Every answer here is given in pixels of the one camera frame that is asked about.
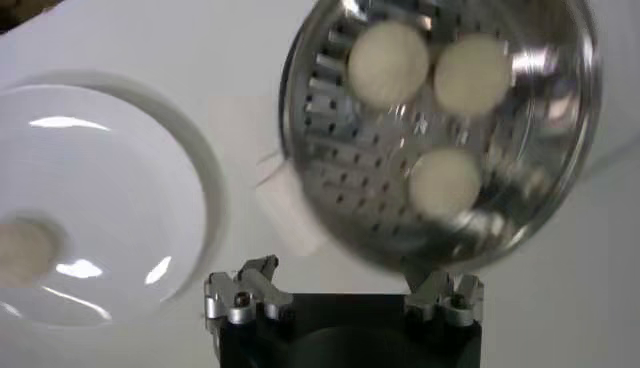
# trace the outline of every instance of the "black base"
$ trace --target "black base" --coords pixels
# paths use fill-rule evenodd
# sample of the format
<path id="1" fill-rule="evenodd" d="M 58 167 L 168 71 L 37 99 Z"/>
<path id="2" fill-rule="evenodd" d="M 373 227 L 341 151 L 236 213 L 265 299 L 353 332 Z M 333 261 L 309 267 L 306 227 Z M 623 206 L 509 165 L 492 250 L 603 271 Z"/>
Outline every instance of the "black base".
<path id="1" fill-rule="evenodd" d="M 403 306 L 402 295 L 296 294 L 287 322 L 224 325 L 221 367 L 480 367 L 479 324 L 420 323 Z"/>

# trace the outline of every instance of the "metal steamer basket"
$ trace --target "metal steamer basket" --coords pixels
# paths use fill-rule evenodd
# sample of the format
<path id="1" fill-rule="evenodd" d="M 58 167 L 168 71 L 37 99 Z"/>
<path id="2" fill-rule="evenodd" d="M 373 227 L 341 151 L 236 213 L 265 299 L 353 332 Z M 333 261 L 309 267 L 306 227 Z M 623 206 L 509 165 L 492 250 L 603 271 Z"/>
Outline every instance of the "metal steamer basket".
<path id="1" fill-rule="evenodd" d="M 365 106 L 349 89 L 350 49 L 390 19 L 420 31 L 432 63 L 466 34 L 503 42 L 505 100 L 460 118 L 438 106 L 430 79 L 409 103 Z M 508 254 L 555 212 L 584 162 L 600 95 L 595 28 L 580 0 L 320 0 L 285 68 L 283 146 L 317 218 L 349 249 L 388 267 L 407 257 L 468 270 Z M 418 158 L 443 146 L 472 152 L 483 175 L 473 208 L 444 222 L 418 214 L 407 195 Z"/>

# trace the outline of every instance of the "white plate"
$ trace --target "white plate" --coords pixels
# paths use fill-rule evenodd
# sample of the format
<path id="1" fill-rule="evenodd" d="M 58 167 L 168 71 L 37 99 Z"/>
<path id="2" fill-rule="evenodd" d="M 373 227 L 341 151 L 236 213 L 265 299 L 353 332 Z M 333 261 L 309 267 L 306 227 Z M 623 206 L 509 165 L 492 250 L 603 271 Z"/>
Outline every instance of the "white plate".
<path id="1" fill-rule="evenodd" d="M 121 100 L 68 86 L 0 95 L 0 221 L 33 215 L 65 242 L 39 285 L 0 289 L 0 313 L 52 326 L 151 311 L 188 279 L 206 230 L 202 185 L 175 139 Z"/>

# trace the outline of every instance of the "white dough ball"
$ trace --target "white dough ball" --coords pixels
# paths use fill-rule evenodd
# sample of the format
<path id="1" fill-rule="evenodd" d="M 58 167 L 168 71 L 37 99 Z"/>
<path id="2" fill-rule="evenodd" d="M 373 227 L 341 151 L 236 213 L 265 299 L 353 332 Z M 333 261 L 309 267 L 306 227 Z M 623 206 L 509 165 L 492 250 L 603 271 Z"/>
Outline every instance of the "white dough ball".
<path id="1" fill-rule="evenodd" d="M 475 159 L 457 148 L 423 155 L 409 177 L 409 199 L 414 208 L 440 220 L 470 209 L 481 188 L 482 174 Z"/>
<path id="2" fill-rule="evenodd" d="M 347 69 L 355 96 L 370 107 L 386 109 L 418 92 L 429 72 L 429 53 L 417 30 L 385 21 L 358 37 Z"/>
<path id="3" fill-rule="evenodd" d="M 0 224 L 0 287 L 31 286 L 49 272 L 55 254 L 55 239 L 43 226 Z"/>
<path id="4" fill-rule="evenodd" d="M 491 36 L 463 37 L 444 50 L 434 89 L 446 110 L 464 117 L 485 115 L 504 99 L 511 85 L 511 60 L 504 43 Z"/>

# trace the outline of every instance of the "white surface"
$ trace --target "white surface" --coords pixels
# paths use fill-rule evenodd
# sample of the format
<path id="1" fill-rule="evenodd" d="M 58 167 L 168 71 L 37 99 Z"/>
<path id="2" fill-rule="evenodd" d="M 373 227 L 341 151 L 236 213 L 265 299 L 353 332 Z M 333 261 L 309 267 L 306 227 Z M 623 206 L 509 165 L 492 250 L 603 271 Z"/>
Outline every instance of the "white surface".
<path id="1" fill-rule="evenodd" d="M 0 219 L 42 218 L 62 238 L 35 287 L 0 289 L 0 318 L 123 322 L 185 283 L 204 245 L 205 201 L 162 126 L 112 96 L 63 86 L 2 94 L 0 117 Z"/>
<path id="2" fill-rule="evenodd" d="M 215 367 L 201 317 L 202 280 L 209 271 L 234 269 L 246 257 L 271 252 L 281 257 L 275 281 L 284 289 L 404 291 L 397 276 L 372 270 L 330 245 L 293 256 L 255 201 L 254 166 L 278 146 L 283 60 L 311 6 L 310 0 L 184 0 L 179 6 L 169 0 L 66 0 L 0 38 L 1 86 L 45 75 L 49 81 L 107 84 L 170 101 L 147 104 L 147 112 L 178 111 L 182 122 L 193 123 L 212 144 L 225 194 L 220 231 L 177 299 L 132 323 L 97 330 L 65 332 L 0 321 L 0 366 Z M 634 38 L 640 5 L 598 0 L 594 8 L 605 28 L 607 79 L 592 161 L 605 162 L 606 170 L 588 171 L 594 175 L 538 236 L 481 272 L 487 286 L 485 367 L 637 363 L 631 358 L 640 298 L 631 266 L 640 258 L 635 246 L 640 150 L 629 145 L 624 157 L 609 154 L 640 135 L 640 75 L 631 73 L 640 56 L 640 39 Z M 77 78 L 87 71 L 109 78 Z"/>
<path id="3" fill-rule="evenodd" d="M 429 52 L 417 29 L 380 22 L 358 37 L 349 55 L 348 83 L 370 107 L 389 109 L 410 100 L 429 72 Z"/>

